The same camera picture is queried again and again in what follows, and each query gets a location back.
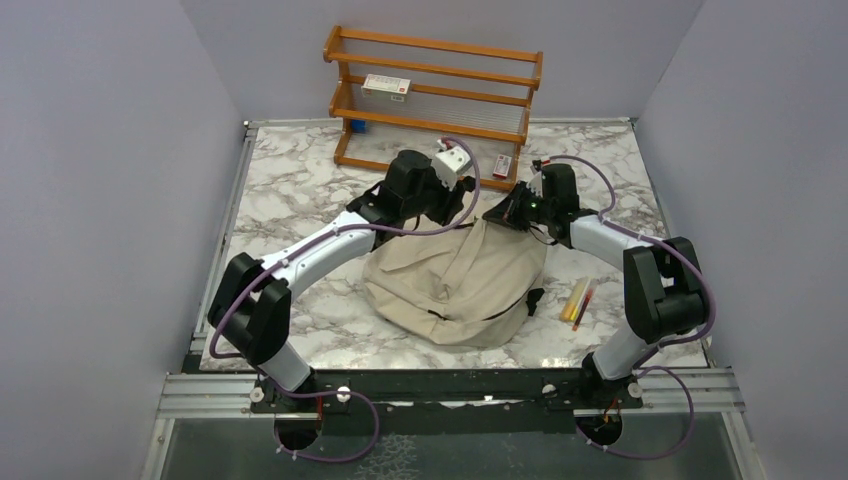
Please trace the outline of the cream canvas student bag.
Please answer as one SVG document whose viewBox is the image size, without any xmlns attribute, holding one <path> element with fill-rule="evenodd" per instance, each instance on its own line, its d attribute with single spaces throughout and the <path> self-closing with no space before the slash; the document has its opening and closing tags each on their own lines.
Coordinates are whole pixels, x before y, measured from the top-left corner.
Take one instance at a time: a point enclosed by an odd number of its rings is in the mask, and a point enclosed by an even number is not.
<svg viewBox="0 0 848 480">
<path fill-rule="evenodd" d="M 548 248 L 477 219 L 437 236 L 397 237 L 366 261 L 369 305 L 435 345 L 494 348 L 535 314 Z"/>
</svg>

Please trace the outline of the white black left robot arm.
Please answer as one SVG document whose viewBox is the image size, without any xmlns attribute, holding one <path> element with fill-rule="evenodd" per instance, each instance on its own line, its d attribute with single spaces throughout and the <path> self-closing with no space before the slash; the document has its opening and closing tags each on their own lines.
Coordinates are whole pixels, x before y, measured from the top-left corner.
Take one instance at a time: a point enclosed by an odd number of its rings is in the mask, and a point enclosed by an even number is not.
<svg viewBox="0 0 848 480">
<path fill-rule="evenodd" d="M 228 341 L 259 373 L 276 385 L 285 407 L 298 411 L 313 401 L 310 365 L 289 341 L 293 302 L 343 264 L 409 235 L 405 223 L 425 217 L 436 234 L 458 226 L 470 213 L 466 194 L 479 195 L 479 165 L 469 148 L 447 140 L 427 156 L 402 150 L 383 180 L 350 201 L 325 227 L 300 242 L 253 258 L 247 253 L 227 264 L 206 319 L 212 327 L 209 353 Z"/>
</svg>

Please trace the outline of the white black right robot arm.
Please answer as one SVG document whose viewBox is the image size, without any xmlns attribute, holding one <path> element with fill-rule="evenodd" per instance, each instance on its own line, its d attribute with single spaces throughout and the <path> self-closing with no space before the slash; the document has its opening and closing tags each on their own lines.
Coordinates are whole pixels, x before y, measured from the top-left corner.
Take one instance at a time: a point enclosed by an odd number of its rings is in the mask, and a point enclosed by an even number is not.
<svg viewBox="0 0 848 480">
<path fill-rule="evenodd" d="M 579 398 L 600 407 L 659 349 L 697 338 L 715 312 L 692 242 L 639 234 L 583 207 L 571 160 L 565 155 L 534 161 L 532 179 L 517 183 L 483 217 L 516 231 L 543 226 L 556 244 L 622 273 L 626 323 L 586 355 L 576 383 Z"/>
</svg>

